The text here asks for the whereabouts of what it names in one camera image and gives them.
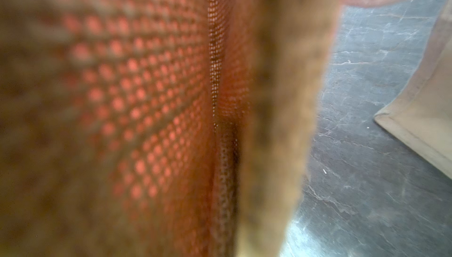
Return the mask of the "red Christmas jute bag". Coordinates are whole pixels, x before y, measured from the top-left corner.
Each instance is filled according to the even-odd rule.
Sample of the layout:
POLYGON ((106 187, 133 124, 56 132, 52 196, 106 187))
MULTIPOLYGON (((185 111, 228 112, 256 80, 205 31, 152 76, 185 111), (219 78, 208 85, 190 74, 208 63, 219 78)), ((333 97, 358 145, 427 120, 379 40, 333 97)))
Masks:
POLYGON ((4 257, 449 257, 373 115, 452 0, 1 0, 4 257))

